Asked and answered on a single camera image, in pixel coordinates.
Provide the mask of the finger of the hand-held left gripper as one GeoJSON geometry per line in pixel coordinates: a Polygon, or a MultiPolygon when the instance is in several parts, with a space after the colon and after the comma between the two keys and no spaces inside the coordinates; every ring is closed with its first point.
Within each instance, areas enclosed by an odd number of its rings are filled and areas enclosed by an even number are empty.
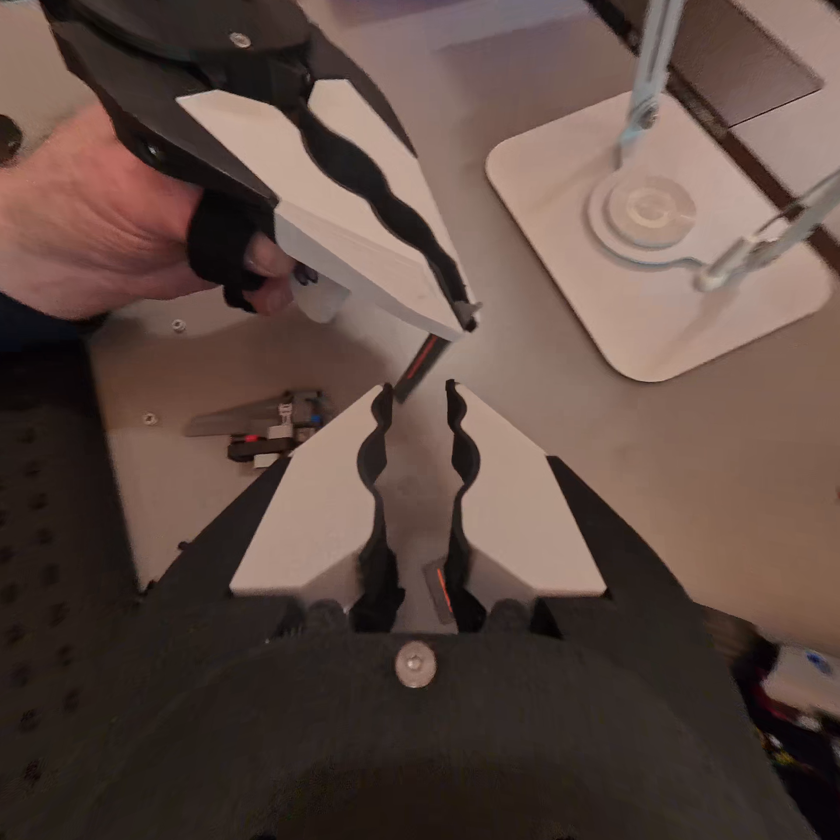
{"type": "Polygon", "coordinates": [[[277,195],[275,239],[290,257],[404,322],[447,340],[463,325],[410,249],[384,233],[364,199],[319,167],[291,118],[225,91],[181,108],[277,195]]]}
{"type": "Polygon", "coordinates": [[[313,84],[305,138],[325,174],[364,199],[382,231],[419,258],[446,304],[471,305],[457,250],[417,156],[350,80],[313,84]]]}

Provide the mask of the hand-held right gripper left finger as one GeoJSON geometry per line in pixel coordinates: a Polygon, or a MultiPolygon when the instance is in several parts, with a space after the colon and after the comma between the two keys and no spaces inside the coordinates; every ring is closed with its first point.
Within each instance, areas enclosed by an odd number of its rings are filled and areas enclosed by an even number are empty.
{"type": "Polygon", "coordinates": [[[290,457],[230,582],[234,595],[393,616],[393,552],[376,485],[392,410],[392,387],[377,385],[290,457]]]}

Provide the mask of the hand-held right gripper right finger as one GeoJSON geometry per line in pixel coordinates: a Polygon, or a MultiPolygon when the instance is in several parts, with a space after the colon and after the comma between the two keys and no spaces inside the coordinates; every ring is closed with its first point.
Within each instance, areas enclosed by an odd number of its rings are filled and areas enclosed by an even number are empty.
{"type": "Polygon", "coordinates": [[[452,616],[488,617],[503,601],[604,595],[549,455],[467,386],[450,380],[445,391],[461,479],[445,560],[452,616]]]}

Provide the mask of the small lego technic sub-assembly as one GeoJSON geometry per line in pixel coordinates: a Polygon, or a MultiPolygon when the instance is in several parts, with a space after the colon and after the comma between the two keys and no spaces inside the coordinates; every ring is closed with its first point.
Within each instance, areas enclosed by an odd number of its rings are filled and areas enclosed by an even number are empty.
{"type": "Polygon", "coordinates": [[[186,438],[225,438],[227,460],[266,469],[294,452],[323,429],[333,416],[326,392],[287,390],[265,400],[191,418],[186,438]]]}

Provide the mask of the grey lego car model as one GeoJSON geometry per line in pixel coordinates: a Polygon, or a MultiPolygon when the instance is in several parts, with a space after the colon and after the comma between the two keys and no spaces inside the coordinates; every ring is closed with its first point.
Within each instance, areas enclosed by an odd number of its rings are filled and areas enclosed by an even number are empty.
{"type": "Polygon", "coordinates": [[[838,791],[838,653],[757,635],[731,673],[774,768],[838,791]]]}

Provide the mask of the person's left forearm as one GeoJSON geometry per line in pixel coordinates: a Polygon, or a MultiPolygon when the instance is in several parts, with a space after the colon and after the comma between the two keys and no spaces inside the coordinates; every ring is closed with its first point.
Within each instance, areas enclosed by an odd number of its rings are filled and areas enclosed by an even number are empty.
{"type": "Polygon", "coordinates": [[[107,313],[82,320],[64,320],[32,309],[1,294],[1,353],[21,353],[82,341],[98,331],[107,313]]]}

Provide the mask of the small grey orange-striped lego tile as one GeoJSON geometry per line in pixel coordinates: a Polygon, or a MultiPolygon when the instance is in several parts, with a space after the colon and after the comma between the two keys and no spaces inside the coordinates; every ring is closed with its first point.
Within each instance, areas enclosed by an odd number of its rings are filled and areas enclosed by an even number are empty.
{"type": "Polygon", "coordinates": [[[455,624],[455,616],[447,591],[444,565],[442,560],[426,563],[422,574],[437,619],[447,626],[455,624]]]}

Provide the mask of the person's left hand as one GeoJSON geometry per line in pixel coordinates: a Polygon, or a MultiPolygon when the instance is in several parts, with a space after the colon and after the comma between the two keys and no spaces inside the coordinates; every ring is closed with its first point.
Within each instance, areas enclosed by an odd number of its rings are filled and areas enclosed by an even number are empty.
{"type": "Polygon", "coordinates": [[[213,289],[186,255],[201,198],[128,152],[95,101],[2,168],[2,293],[80,321],[213,289]]]}

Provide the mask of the white desk stand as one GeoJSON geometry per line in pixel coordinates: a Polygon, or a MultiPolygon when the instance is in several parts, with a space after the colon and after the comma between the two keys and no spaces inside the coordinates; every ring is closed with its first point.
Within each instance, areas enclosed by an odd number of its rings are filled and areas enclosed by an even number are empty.
{"type": "Polygon", "coordinates": [[[684,2],[647,7],[633,89],[499,143],[490,184],[612,368],[664,382],[832,296],[805,245],[838,171],[784,211],[665,92],[684,2]]]}

